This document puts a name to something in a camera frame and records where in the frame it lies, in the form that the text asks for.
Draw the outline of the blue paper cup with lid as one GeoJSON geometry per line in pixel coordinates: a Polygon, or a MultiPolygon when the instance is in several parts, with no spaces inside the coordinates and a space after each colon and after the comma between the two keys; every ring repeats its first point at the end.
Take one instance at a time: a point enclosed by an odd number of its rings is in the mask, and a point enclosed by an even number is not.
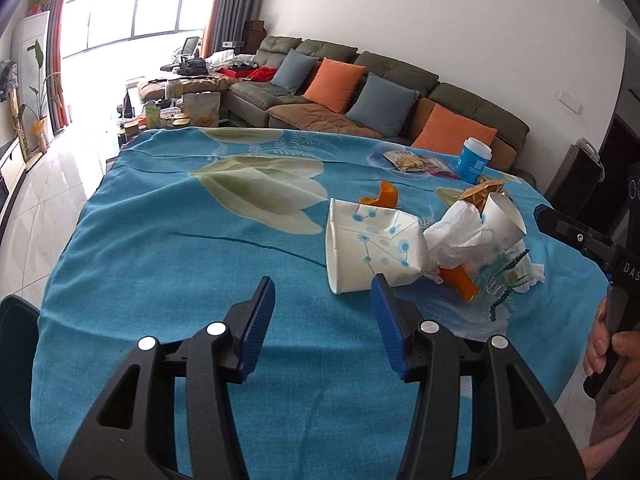
{"type": "Polygon", "coordinates": [[[467,138],[454,165],[454,172],[463,181],[477,184],[491,157],[492,151],[487,144],[475,138],[467,138]]]}

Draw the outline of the dark blue chair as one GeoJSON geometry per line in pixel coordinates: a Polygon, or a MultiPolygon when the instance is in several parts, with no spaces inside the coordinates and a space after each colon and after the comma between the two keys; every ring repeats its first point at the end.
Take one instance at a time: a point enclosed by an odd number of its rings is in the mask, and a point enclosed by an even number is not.
{"type": "Polygon", "coordinates": [[[30,423],[32,366],[39,311],[16,295],[1,300],[1,434],[31,464],[40,465],[30,423]]]}

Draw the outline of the left grey orange curtain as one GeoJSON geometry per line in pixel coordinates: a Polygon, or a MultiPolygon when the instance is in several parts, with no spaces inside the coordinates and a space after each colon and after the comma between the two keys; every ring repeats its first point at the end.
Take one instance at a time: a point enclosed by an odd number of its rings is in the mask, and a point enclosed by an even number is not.
{"type": "Polygon", "coordinates": [[[47,92],[49,99],[49,119],[54,134],[70,124],[63,96],[61,77],[61,28],[62,11],[65,0],[28,0],[28,15],[48,12],[46,55],[47,92]]]}

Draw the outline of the orange peel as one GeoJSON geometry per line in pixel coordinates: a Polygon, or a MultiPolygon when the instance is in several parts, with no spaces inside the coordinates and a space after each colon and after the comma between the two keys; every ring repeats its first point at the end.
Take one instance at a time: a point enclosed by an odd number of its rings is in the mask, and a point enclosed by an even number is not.
{"type": "Polygon", "coordinates": [[[394,209],[398,205],[399,195],[395,185],[386,180],[380,182],[378,195],[364,196],[360,198],[359,203],[363,205],[394,209]]]}

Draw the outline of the brown sofa seat pad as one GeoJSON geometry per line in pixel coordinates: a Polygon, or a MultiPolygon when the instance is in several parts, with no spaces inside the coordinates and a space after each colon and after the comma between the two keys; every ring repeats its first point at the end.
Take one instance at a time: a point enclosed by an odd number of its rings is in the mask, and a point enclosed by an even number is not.
{"type": "Polygon", "coordinates": [[[347,134],[375,140],[383,137],[381,133],[360,126],[345,115],[333,113],[316,103],[277,105],[267,110],[267,113],[268,126],[271,128],[347,134]]]}

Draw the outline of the green clear snack wrapper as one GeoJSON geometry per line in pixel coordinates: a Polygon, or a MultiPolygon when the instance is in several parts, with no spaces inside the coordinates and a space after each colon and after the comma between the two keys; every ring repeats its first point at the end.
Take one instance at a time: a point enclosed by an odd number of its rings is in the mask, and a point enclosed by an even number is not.
{"type": "Polygon", "coordinates": [[[521,252],[508,252],[491,263],[477,278],[478,292],[472,303],[483,311],[491,323],[498,318],[498,309],[503,306],[515,289],[527,284],[530,273],[516,268],[528,255],[525,248],[521,252]]]}

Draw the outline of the grey-blue cushion near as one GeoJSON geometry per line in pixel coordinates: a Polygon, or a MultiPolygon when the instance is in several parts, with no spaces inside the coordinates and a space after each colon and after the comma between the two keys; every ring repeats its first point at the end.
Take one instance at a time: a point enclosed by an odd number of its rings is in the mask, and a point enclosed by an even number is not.
{"type": "Polygon", "coordinates": [[[393,138],[398,136],[419,99],[419,91],[370,73],[346,118],[381,133],[384,138],[393,138]]]}

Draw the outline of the tall potted plant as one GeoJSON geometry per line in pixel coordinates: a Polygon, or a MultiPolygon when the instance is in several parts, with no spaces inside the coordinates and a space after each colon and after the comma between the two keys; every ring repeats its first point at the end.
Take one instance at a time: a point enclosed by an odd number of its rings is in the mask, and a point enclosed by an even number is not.
{"type": "Polygon", "coordinates": [[[30,46],[28,46],[26,48],[26,51],[32,51],[32,53],[34,54],[38,67],[39,81],[35,86],[32,86],[31,84],[28,86],[29,90],[32,92],[36,99],[36,104],[34,106],[31,106],[26,102],[26,100],[23,100],[23,102],[21,102],[20,108],[18,109],[18,119],[23,119],[26,110],[28,110],[29,113],[34,116],[35,121],[32,123],[30,131],[37,140],[37,145],[40,153],[44,155],[47,153],[49,146],[49,141],[47,140],[46,135],[46,123],[48,120],[49,104],[61,104],[61,98],[58,96],[58,90],[62,89],[61,73],[52,72],[47,76],[41,77],[41,72],[44,65],[44,53],[38,39],[36,39],[30,46]]]}

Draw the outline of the crumpled tissue in cups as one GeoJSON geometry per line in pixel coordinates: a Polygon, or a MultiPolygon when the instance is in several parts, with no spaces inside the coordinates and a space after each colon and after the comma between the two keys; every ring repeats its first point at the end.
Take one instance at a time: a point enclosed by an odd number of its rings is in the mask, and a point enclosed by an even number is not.
{"type": "Polygon", "coordinates": [[[492,244],[492,235],[484,230],[477,208],[464,200],[454,202],[423,236],[429,271],[470,262],[492,244]]]}

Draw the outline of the blue floral tablecloth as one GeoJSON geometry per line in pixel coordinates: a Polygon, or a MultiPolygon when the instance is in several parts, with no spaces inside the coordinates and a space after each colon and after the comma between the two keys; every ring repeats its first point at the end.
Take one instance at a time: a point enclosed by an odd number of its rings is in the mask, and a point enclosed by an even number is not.
{"type": "Polygon", "coordinates": [[[401,174],[387,145],[311,132],[150,132],[118,156],[81,211],[39,320],[30,418],[56,474],[114,371],[144,336],[175,341],[224,317],[264,276],[276,306],[256,370],[230,398],[254,479],[391,479],[416,386],[390,368],[364,292],[334,295],[326,276],[330,200],[396,186],[422,226],[445,205],[442,179],[401,174]],[[302,220],[295,234],[228,211],[196,175],[225,159],[281,159],[274,189],[302,220]]]}

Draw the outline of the flattened white paper cup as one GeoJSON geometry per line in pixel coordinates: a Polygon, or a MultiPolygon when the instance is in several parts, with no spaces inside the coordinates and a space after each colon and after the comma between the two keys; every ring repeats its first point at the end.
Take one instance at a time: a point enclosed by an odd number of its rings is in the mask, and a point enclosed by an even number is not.
{"type": "Polygon", "coordinates": [[[375,275],[388,284],[413,283],[428,267],[428,248],[413,214],[398,209],[330,201],[326,272],[331,292],[362,292],[375,275]]]}

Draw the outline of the orange cushion far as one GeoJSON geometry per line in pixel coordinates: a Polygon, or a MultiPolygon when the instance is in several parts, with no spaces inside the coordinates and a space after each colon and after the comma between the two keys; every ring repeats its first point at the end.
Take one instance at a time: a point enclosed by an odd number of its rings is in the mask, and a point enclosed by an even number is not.
{"type": "Polygon", "coordinates": [[[333,113],[344,114],[366,70],[361,65],[325,58],[303,98],[333,113]]]}

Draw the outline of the grey orange curtain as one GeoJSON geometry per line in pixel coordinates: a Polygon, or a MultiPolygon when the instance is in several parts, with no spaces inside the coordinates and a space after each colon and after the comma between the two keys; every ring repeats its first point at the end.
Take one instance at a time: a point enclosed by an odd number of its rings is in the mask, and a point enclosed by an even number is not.
{"type": "Polygon", "coordinates": [[[258,18],[261,1],[214,0],[202,37],[202,57],[221,50],[225,41],[240,41],[245,23],[258,18]]]}
{"type": "Polygon", "coordinates": [[[65,0],[28,0],[28,15],[48,12],[46,55],[47,92],[49,99],[49,119],[54,134],[70,124],[63,96],[61,77],[61,28],[62,11],[65,0]]]}

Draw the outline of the orange cushion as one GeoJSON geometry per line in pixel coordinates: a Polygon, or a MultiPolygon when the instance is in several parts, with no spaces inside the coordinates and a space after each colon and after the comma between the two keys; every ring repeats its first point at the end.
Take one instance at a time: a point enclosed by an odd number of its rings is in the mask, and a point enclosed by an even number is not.
{"type": "Polygon", "coordinates": [[[440,154],[457,155],[466,139],[474,138],[491,146],[496,134],[496,128],[487,127],[436,104],[411,146],[440,154]]]}
{"type": "Polygon", "coordinates": [[[361,65],[325,58],[303,98],[333,113],[344,114],[366,70],[361,65]]]}

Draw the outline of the grey-blue cushion far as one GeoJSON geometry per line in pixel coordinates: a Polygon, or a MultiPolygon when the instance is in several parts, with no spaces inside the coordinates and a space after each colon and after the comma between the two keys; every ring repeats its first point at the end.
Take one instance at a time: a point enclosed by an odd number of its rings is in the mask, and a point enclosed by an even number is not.
{"type": "Polygon", "coordinates": [[[295,94],[318,61],[319,59],[315,56],[291,50],[274,74],[271,83],[288,93],[295,94]]]}

